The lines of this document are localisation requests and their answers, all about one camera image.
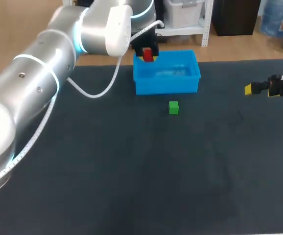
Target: blue plastic bin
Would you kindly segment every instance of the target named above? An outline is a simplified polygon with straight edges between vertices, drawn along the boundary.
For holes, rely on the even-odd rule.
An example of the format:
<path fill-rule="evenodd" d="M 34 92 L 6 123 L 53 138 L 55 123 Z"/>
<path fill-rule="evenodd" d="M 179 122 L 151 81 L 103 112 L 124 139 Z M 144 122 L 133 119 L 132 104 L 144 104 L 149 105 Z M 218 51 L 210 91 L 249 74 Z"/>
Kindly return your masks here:
<path fill-rule="evenodd" d="M 192 50 L 161 51 L 155 62 L 134 55 L 136 94 L 196 93 L 200 69 Z"/>

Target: storage box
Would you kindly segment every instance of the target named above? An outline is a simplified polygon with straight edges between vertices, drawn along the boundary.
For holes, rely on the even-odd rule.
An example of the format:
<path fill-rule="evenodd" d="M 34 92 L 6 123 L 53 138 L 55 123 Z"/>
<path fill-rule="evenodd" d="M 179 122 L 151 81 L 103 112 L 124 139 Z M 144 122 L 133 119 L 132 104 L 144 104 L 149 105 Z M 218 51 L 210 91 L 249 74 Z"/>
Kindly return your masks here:
<path fill-rule="evenodd" d="M 160 51 L 155 62 L 134 55 L 136 94 L 196 93 L 200 69 L 192 50 Z"/>
<path fill-rule="evenodd" d="M 205 0 L 165 0 L 167 19 L 172 28 L 183 28 L 199 24 Z"/>

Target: floor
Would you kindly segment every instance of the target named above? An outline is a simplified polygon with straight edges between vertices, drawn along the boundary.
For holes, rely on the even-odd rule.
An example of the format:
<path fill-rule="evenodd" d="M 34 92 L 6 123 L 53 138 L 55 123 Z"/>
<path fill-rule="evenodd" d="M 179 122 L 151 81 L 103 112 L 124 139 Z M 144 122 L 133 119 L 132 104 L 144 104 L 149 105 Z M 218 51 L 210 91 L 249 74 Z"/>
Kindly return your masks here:
<path fill-rule="evenodd" d="M 51 15 L 62 4 L 61 0 L 0 0 L 0 72 L 46 28 Z M 193 49 L 200 62 L 236 61 L 283 58 L 283 50 L 276 40 L 264 37 L 256 29 L 252 36 L 217 37 L 211 31 L 208 47 L 200 47 L 200 36 L 171 38 L 161 50 Z M 129 50 L 122 64 L 132 64 Z M 82 56 L 78 65 L 112 65 L 116 58 Z"/>

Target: dark table surface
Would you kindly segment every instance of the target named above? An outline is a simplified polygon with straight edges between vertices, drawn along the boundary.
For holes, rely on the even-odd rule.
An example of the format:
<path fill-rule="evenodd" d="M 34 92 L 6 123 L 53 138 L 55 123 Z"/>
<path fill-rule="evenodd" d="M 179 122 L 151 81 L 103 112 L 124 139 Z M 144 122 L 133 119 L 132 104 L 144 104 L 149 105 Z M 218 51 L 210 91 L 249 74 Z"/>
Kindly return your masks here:
<path fill-rule="evenodd" d="M 130 66 L 101 99 L 66 84 L 0 190 L 0 235 L 283 233 L 283 97 L 244 95 L 283 60 L 200 69 L 197 94 L 136 96 Z M 113 71 L 72 78 L 96 94 Z"/>

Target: green cube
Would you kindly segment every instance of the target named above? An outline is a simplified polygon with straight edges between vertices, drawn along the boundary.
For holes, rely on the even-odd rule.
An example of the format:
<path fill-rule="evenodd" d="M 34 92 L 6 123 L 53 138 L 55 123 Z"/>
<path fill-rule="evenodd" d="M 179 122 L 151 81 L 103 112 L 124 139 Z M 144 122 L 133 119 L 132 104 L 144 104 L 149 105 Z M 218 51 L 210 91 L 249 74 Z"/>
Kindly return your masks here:
<path fill-rule="evenodd" d="M 179 102 L 177 101 L 169 102 L 169 114 L 179 114 Z"/>

